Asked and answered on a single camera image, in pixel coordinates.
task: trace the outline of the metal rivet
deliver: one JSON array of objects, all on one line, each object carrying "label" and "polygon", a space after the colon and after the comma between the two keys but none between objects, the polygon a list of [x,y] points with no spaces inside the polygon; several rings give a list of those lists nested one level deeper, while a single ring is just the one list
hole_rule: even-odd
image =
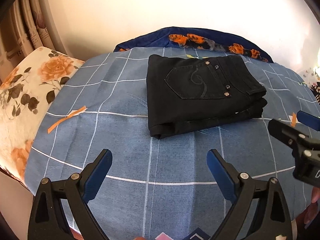
[{"label": "metal rivet", "polygon": [[71,179],[79,179],[80,175],[79,173],[74,173],[71,175]]},{"label": "metal rivet", "polygon": [[278,179],[276,179],[276,178],[271,178],[271,182],[272,182],[273,184],[277,184],[277,183],[278,183]]},{"label": "metal rivet", "polygon": [[311,157],[311,155],[312,155],[312,153],[309,150],[304,150],[303,153],[307,157]]},{"label": "metal rivet", "polygon": [[42,183],[42,184],[46,184],[46,183],[48,183],[48,181],[49,181],[48,178],[43,178],[43,179],[41,179],[41,183]]},{"label": "metal rivet", "polygon": [[248,179],[248,178],[249,178],[249,175],[248,175],[247,173],[245,173],[245,172],[242,172],[242,173],[240,174],[240,177],[241,177],[242,179]]}]

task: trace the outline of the black pants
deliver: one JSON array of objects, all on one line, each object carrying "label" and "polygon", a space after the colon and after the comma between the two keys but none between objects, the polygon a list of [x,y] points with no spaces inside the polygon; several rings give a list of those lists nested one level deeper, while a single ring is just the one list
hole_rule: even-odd
[{"label": "black pants", "polygon": [[205,59],[151,55],[150,135],[158,139],[261,117],[266,89],[238,55]]}]

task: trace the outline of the floral fabric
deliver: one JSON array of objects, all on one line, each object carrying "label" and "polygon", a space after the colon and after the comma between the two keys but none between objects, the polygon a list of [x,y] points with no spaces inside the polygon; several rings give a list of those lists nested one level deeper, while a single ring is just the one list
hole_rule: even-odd
[{"label": "floral fabric", "polygon": [[0,86],[0,167],[24,183],[33,140],[50,104],[83,64],[40,47]]}]

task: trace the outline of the brown leaf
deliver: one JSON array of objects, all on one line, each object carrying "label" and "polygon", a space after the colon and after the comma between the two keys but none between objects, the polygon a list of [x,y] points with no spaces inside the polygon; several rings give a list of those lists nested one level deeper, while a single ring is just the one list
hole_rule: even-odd
[{"label": "brown leaf", "polygon": [[28,94],[23,94],[20,101],[21,104],[25,106],[27,103],[29,103],[29,101],[30,101],[30,96]]},{"label": "brown leaf", "polygon": [[69,77],[62,77],[60,80],[60,85],[64,85],[65,83],[68,82],[69,79],[70,79]]},{"label": "brown leaf", "polygon": [[13,110],[12,110],[12,116],[16,115],[16,106],[13,106]]},{"label": "brown leaf", "polygon": [[50,104],[53,102],[53,100],[56,98],[56,95],[54,94],[54,90],[47,93],[47,102]]},{"label": "brown leaf", "polygon": [[21,113],[21,109],[18,108],[17,111],[16,111],[16,116],[18,116],[20,113]]},{"label": "brown leaf", "polygon": [[17,81],[19,80],[19,78],[21,78],[21,77],[22,77],[21,74],[16,75],[16,76],[11,80],[10,84],[17,82]]},{"label": "brown leaf", "polygon": [[14,99],[18,98],[18,96],[20,95],[20,92],[23,89],[24,84],[17,84],[15,85],[13,88],[9,88],[9,97],[12,97]]},{"label": "brown leaf", "polygon": [[38,103],[39,101],[35,97],[30,98],[30,101],[28,103],[29,110],[32,111],[33,109],[36,109],[38,106]]},{"label": "brown leaf", "polygon": [[30,71],[30,69],[31,69],[31,67],[27,68],[27,69],[24,71],[24,73],[29,72],[29,71]]}]

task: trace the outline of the orange tape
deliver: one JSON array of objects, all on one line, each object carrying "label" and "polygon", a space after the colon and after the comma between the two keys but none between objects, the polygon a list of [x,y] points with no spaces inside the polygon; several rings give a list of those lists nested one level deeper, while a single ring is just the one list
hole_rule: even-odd
[{"label": "orange tape", "polygon": [[296,123],[297,123],[297,115],[295,113],[292,113],[291,126],[296,127]]},{"label": "orange tape", "polygon": [[86,108],[85,106],[83,106],[83,107],[81,107],[79,110],[77,110],[77,111],[69,114],[67,117],[64,117],[64,118],[60,119],[59,121],[55,122],[52,126],[50,126],[50,127],[48,128],[48,133],[51,133],[52,130],[53,130],[54,128],[56,128],[59,124],[61,124],[63,121],[68,120],[69,118],[73,117],[74,115],[76,115],[76,114],[78,114],[78,113],[80,113],[80,112],[82,112],[82,111],[84,111],[84,110],[86,110],[86,109],[87,109],[87,108]]}]

